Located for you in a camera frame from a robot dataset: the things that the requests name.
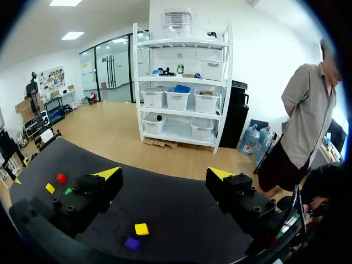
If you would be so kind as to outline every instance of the glass wall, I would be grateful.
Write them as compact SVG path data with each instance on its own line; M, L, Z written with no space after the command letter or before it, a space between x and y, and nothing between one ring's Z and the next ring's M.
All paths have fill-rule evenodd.
M149 40L149 34L138 33L138 40ZM148 76L149 49L139 49L138 53L139 75ZM97 99L103 102L135 102L132 34L114 38L88 49L80 54L80 59L85 96L95 92ZM148 85L147 82L141 84L141 90Z
M101 101L131 102L128 37L102 43L96 53Z
M81 60L81 77L82 77L84 96L89 97L92 92L95 92L98 98L97 82L96 82L96 74L95 74L94 48L91 48L81 53L80 60Z
M139 41L147 41L149 40L149 34L140 32L138 33L138 40ZM130 35L130 49L131 49L131 77L132 77L132 91L133 91L133 101L136 101L135 97L135 90L134 90L134 72L133 72L133 35ZM138 50L138 75L139 76L148 76L149 75L149 48L139 49ZM148 87L148 83L145 82L140 84L140 91L143 88Z

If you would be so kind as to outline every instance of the person's arm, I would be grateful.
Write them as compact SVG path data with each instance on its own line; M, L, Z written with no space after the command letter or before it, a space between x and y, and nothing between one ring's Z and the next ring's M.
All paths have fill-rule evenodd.
M308 97L309 94L309 69L308 65L300 66L288 82L281 99L287 115L291 117L295 107Z
M284 103L284 107L285 107L285 110L286 110L286 113L289 117L292 116L292 113L293 113L293 109L295 109L293 106L290 106L288 104L285 104Z

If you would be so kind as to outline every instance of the purple cube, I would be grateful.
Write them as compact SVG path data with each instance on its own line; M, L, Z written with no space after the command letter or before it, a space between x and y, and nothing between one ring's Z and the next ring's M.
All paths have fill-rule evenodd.
M125 246L128 246L129 248L132 248L132 249L138 249L140 244L141 244L140 241L130 237L128 237L125 242Z

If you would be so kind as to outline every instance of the gray shirt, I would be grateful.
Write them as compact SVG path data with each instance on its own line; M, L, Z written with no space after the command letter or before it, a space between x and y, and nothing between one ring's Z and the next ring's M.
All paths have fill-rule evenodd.
M291 77L281 97L294 107L289 122L283 125L281 144L296 167L314 158L332 120L336 91L328 95L322 63L304 64Z

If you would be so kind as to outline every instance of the black table surface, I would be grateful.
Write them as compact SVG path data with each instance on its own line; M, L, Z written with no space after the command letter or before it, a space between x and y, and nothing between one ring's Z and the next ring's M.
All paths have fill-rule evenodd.
M54 140L13 184L13 204L35 197L47 204L88 172L122 167L124 186L105 214L98 214L75 239L112 255L144 261L231 263L244 257L252 240L229 214L223 214L201 180L183 179L117 163L64 139ZM56 180L67 175L65 185ZM50 194L45 186L55 187ZM149 235L138 236L134 224L146 223ZM141 241L138 250L124 246L127 237Z

